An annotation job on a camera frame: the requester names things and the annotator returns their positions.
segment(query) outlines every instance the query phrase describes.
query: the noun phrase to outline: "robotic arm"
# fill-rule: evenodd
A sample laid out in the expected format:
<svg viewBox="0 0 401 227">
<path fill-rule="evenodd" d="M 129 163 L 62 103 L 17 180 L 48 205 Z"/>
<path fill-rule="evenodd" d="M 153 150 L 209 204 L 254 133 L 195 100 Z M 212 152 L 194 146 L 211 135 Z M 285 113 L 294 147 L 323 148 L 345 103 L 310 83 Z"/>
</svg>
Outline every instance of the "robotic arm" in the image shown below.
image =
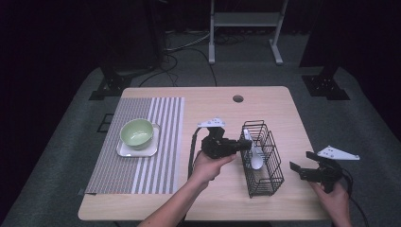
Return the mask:
<svg viewBox="0 0 401 227">
<path fill-rule="evenodd" d="M 289 162 L 289 167 L 299 173 L 301 180 L 322 183 L 325 193 L 332 192 L 334 183 L 343 176 L 342 167 L 335 160 L 359 160 L 357 155 L 331 147 L 317 154 L 307 151 L 306 158 L 318 162 L 319 167 L 317 169 L 301 168 L 292 162 Z"/>
</svg>

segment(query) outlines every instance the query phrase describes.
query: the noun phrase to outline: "hand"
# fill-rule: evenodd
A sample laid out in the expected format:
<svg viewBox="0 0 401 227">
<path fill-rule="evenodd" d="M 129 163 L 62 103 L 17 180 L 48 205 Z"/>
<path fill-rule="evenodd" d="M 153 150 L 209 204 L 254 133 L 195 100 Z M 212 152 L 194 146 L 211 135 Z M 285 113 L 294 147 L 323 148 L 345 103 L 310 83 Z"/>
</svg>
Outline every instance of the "hand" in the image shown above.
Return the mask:
<svg viewBox="0 0 401 227">
<path fill-rule="evenodd" d="M 200 183 L 204 189 L 209 181 L 213 181 L 218 176 L 221 167 L 232 162 L 235 158 L 236 154 L 220 159 L 211 159 L 200 150 L 194 163 L 194 171 L 188 181 Z"/>
<path fill-rule="evenodd" d="M 349 196 L 339 182 L 336 182 L 333 191 L 326 194 L 324 186 L 309 182 L 318 195 L 323 209 L 328 213 L 335 226 L 352 226 L 349 214 Z"/>
</svg>

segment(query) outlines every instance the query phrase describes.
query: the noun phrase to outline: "human arm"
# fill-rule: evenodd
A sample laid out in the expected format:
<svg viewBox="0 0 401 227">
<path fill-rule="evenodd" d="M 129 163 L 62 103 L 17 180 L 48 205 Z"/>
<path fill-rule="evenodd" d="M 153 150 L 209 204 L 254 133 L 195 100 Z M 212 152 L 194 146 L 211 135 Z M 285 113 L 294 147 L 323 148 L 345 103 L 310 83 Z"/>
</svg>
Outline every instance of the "human arm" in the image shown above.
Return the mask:
<svg viewBox="0 0 401 227">
<path fill-rule="evenodd" d="M 220 159 L 211 159 L 200 151 L 195 160 L 194 171 L 188 181 L 139 226 L 177 226 L 201 191 L 220 173 L 221 167 L 232 162 L 235 157 L 236 155 L 233 154 Z"/>
<path fill-rule="evenodd" d="M 324 192 L 324 187 L 317 183 L 309 182 L 312 189 L 318 195 L 323 209 L 328 213 L 335 226 L 350 227 L 349 196 L 339 182 L 336 182 L 333 191 Z"/>
</svg>

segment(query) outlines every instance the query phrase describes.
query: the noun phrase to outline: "hole in table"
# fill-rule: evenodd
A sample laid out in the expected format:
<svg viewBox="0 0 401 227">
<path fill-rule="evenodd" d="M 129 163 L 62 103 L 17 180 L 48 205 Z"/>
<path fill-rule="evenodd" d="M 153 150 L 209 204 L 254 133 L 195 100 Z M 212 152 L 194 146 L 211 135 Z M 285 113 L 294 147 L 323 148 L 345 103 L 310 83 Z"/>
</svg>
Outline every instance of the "hole in table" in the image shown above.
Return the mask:
<svg viewBox="0 0 401 227">
<path fill-rule="evenodd" d="M 244 100 L 244 97 L 243 96 L 240 96 L 240 95 L 236 95 L 236 96 L 233 96 L 233 101 L 234 102 L 242 102 Z"/>
</svg>

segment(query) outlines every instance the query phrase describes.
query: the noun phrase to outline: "white shelf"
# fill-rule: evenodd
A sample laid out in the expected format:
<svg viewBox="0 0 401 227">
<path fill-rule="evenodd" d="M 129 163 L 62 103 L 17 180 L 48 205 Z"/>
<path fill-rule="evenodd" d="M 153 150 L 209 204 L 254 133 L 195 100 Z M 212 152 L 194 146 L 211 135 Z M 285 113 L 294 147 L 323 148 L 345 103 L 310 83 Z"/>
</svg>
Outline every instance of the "white shelf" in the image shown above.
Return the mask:
<svg viewBox="0 0 401 227">
<path fill-rule="evenodd" d="M 209 63 L 216 62 L 215 27 L 217 26 L 273 26 L 274 38 L 269 40 L 271 52 L 277 65 L 283 64 L 277 47 L 281 26 L 286 14 L 288 0 L 284 0 L 279 12 L 215 12 L 215 0 L 211 0 Z"/>
<path fill-rule="evenodd" d="M 277 26 L 279 12 L 216 12 L 214 26 Z"/>
</svg>

